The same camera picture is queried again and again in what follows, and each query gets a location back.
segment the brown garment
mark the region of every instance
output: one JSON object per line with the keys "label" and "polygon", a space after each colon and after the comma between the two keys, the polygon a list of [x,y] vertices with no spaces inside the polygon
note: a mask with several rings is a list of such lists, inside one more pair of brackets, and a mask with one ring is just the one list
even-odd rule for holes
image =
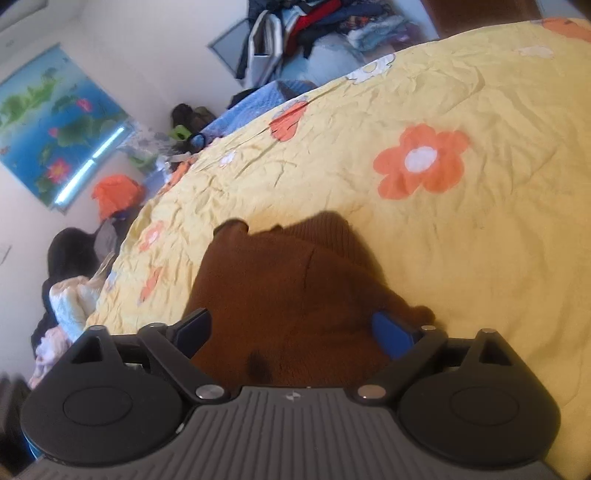
{"label": "brown garment", "polygon": [[254,235],[230,220],[215,230],[187,305],[213,317],[212,337],[192,362],[231,390],[361,384],[389,362],[371,333],[373,313],[413,326],[433,320],[376,275],[336,213]]}

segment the yellow bedsheet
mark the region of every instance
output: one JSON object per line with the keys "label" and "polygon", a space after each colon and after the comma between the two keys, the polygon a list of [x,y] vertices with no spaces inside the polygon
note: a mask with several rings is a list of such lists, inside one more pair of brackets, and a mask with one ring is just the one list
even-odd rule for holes
{"label": "yellow bedsheet", "polygon": [[385,57],[215,142],[134,223],[89,325],[177,321],[215,226],[323,209],[450,336],[498,329],[591,473],[591,25],[483,28]]}

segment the wooden door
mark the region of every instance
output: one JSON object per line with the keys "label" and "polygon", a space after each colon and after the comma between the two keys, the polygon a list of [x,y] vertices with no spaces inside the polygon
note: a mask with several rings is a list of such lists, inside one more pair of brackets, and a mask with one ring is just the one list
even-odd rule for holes
{"label": "wooden door", "polygon": [[441,38],[474,28],[541,18],[535,0],[422,0]]}

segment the poster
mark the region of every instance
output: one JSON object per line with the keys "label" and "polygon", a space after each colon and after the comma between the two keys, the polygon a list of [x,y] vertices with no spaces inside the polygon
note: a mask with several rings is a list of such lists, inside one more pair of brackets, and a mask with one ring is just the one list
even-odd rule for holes
{"label": "poster", "polygon": [[51,206],[66,186],[81,187],[76,174],[93,156],[99,161],[127,117],[60,47],[51,48],[0,85],[0,161]]}

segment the pink lotus flower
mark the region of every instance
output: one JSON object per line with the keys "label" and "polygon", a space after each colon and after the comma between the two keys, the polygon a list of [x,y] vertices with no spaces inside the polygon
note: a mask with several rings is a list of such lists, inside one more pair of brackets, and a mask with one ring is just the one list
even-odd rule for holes
{"label": "pink lotus flower", "polygon": [[78,100],[76,105],[82,108],[86,113],[90,113],[92,111],[92,103],[86,98],[81,98]]}
{"label": "pink lotus flower", "polygon": [[70,174],[70,164],[67,163],[63,158],[58,158],[49,168],[47,172],[47,178],[49,178],[54,184],[64,183]]}

